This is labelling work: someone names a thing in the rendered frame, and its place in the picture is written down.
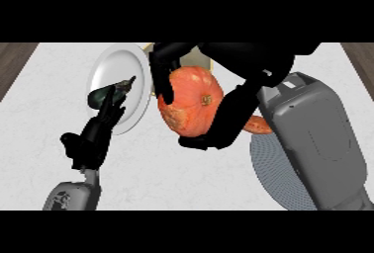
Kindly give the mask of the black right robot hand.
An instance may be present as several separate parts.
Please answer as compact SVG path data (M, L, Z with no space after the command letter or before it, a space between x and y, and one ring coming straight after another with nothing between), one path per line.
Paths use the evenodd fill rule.
M232 73L245 79L224 95L206 133L178 138L180 146L205 150L227 147L258 106L255 94L263 86L273 88L285 79L297 55L310 55L317 42L156 42L149 52L156 97L169 105L177 100L171 73L181 68L180 58L193 47Z

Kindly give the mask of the white plate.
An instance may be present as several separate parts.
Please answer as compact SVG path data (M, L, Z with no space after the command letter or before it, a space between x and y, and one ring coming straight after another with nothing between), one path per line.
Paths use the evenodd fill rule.
M112 134L127 132L141 119L150 100L152 74L147 54L132 43L115 43L98 55L88 72L85 93L135 77L125 95L124 115Z

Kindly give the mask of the grey round placemat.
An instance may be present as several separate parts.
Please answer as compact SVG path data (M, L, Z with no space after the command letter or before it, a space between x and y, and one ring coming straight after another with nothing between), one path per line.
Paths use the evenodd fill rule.
M274 202L288 211L314 211L308 191L273 133L251 135L249 157L260 184Z

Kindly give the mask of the cream bowl with yellow rim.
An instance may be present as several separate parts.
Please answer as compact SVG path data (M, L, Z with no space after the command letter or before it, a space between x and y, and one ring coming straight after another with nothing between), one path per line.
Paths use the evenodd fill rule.
M149 52L153 50L153 43L149 42L143 46L144 54L149 58ZM181 66L199 66L211 72L212 63L211 59L199 52L198 47L195 46L190 52L180 58L180 65ZM155 95L155 87L152 85L152 96Z

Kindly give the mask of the orange sweet potato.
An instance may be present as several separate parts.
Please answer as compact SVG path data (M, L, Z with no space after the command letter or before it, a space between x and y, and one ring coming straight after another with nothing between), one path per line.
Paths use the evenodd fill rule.
M243 130L254 134L268 134L271 129L266 123L266 120L260 116L251 116L245 123Z

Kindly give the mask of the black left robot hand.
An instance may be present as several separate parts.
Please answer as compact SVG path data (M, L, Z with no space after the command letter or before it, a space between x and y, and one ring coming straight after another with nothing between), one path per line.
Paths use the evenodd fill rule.
M121 106L125 97L112 102L115 88L110 88L97 115L87 121L81 134L66 132L60 142L64 156L70 159L73 170L97 170L106 156L112 129L122 117L125 108Z

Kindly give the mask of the dark green eggplant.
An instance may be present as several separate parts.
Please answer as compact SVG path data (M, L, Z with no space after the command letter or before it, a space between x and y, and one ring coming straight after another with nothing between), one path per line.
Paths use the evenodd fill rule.
M101 106L101 103L103 103L103 100L110 88L115 88L113 95L112 95L112 102L116 102L130 92L134 80L135 80L135 77L131 77L128 80L122 80L93 90L87 95L88 108L93 110L100 109L100 106Z

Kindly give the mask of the orange squash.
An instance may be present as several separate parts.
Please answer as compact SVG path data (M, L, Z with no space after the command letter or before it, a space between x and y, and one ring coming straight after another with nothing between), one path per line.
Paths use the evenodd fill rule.
M171 131L196 137L206 133L223 91L209 71L199 66L183 66L169 74L174 100L169 105L158 97L158 109Z

